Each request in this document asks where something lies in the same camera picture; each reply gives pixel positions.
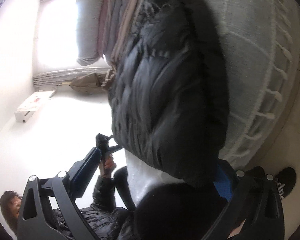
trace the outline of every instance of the bright window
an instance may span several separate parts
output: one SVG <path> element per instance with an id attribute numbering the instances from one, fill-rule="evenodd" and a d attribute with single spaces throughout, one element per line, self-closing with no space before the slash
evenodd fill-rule
<path id="1" fill-rule="evenodd" d="M 37 68 L 47 71 L 79 67 L 76 63 L 76 0 L 42 3 L 37 29 Z"/>

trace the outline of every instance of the person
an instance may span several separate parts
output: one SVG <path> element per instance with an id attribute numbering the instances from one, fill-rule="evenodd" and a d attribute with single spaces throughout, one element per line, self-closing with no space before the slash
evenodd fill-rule
<path id="1" fill-rule="evenodd" d="M 170 184 L 150 191 L 136 209 L 127 183 L 127 169 L 119 169 L 114 178 L 111 174 L 116 167 L 113 157 L 99 165 L 100 170 L 110 172 L 100 174 L 94 187 L 93 203 L 81 209 L 83 217 L 101 239 L 108 240 L 199 240 L 209 230 L 225 205 L 211 183 L 194 188 L 186 183 Z M 263 176 L 258 168 L 251 173 Z M 294 169 L 286 168 L 276 176 L 279 192 L 283 188 L 286 197 L 296 182 Z M 114 187 L 117 188 L 128 209 L 116 207 Z M 6 191 L 1 199 L 1 211 L 11 230 L 17 235 L 18 216 L 22 197 L 14 191 Z M 61 232 L 73 237 L 59 209 L 54 210 Z M 230 236 L 238 234 L 244 224 L 239 224 Z"/>

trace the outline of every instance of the white wall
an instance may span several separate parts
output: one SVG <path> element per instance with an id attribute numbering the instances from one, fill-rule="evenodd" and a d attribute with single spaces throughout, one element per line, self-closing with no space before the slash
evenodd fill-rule
<path id="1" fill-rule="evenodd" d="M 32 51 L 40 0 L 6 0 L 0 8 L 0 130 L 34 92 Z"/>
<path id="2" fill-rule="evenodd" d="M 59 91 L 27 123 L 17 123 L 12 117 L 0 132 L 0 197 L 5 190 L 22 195 L 33 174 L 45 179 L 69 170 L 95 146 L 98 133 L 111 135 L 111 120 L 105 93 L 85 96 L 72 90 Z M 125 166 L 124 151 L 115 153 L 114 160 L 118 168 Z M 99 170 L 76 201 L 79 208 L 92 203 L 98 174 Z M 118 195 L 116 200 L 117 206 L 124 207 Z M 8 229 L 1 213 L 0 221 Z"/>

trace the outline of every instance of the black puffer jacket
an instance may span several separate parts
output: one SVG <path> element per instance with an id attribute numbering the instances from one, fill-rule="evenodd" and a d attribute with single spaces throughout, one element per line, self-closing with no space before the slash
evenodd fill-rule
<path id="1" fill-rule="evenodd" d="M 133 212 L 116 208 L 114 182 L 99 177 L 93 192 L 93 203 L 80 210 L 83 217 L 100 239 L 135 240 L 133 235 Z M 60 210 L 55 210 L 61 232 L 73 237 Z"/>
<path id="2" fill-rule="evenodd" d="M 143 0 L 109 102 L 120 146 L 192 186 L 214 178 L 228 89 L 203 0 Z"/>

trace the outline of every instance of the jacket sleeve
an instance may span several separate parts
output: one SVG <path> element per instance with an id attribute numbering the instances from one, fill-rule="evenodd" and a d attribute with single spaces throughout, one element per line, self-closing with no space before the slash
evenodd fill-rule
<path id="1" fill-rule="evenodd" d="M 98 208 L 112 212 L 116 208 L 113 179 L 99 176 L 92 197 Z"/>

